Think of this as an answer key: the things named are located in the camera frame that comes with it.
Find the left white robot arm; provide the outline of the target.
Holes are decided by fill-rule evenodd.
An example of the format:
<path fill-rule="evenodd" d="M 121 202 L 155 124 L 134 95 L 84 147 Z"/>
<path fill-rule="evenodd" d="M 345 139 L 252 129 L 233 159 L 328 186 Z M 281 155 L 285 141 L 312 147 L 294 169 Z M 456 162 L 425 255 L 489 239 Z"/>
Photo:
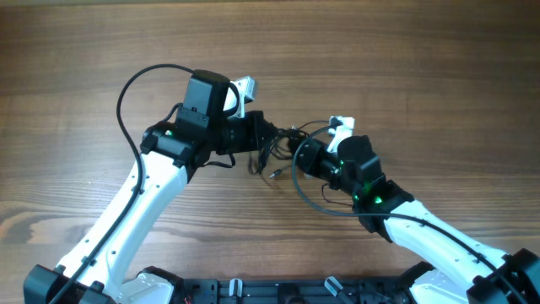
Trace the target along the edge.
<path fill-rule="evenodd" d="M 192 70 L 185 99 L 133 146 L 134 166 L 86 236 L 54 269 L 36 265 L 23 284 L 26 303 L 188 303 L 183 278 L 148 267 L 126 274 L 165 207 L 210 166 L 211 154 L 256 151 L 277 129 L 245 105 L 257 95 L 250 76 L 231 81 Z"/>

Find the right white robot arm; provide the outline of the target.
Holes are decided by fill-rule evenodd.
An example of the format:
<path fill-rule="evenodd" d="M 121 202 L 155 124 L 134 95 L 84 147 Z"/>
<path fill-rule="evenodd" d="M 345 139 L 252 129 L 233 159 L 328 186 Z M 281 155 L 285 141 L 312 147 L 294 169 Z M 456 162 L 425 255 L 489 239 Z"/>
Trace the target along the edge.
<path fill-rule="evenodd" d="M 539 257 L 510 255 L 484 245 L 432 214 L 411 193 L 386 178 L 366 136 L 314 138 L 289 143 L 293 170 L 329 183 L 352 198 L 349 216 L 369 232 L 419 255 L 403 277 L 416 303 L 537 303 Z"/>

